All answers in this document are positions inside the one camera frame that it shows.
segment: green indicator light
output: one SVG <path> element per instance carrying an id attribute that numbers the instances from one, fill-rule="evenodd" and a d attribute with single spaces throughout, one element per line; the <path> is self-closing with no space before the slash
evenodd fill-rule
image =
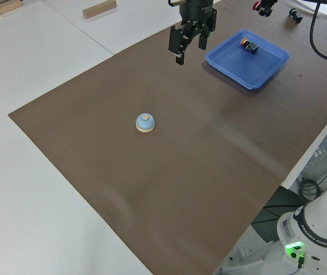
<path id="1" fill-rule="evenodd" d="M 291 248 L 296 248 L 297 246 L 304 246 L 305 244 L 303 242 L 293 242 L 285 246 L 285 249 L 291 249 Z"/>

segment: plastic tray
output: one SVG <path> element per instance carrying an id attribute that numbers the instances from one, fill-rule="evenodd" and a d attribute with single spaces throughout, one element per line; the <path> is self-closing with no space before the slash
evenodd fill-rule
<path id="1" fill-rule="evenodd" d="M 256 53 L 240 46 L 244 37 L 259 46 Z M 289 59 L 289 54 L 248 30 L 240 30 L 211 50 L 205 59 L 247 89 L 256 89 Z"/>

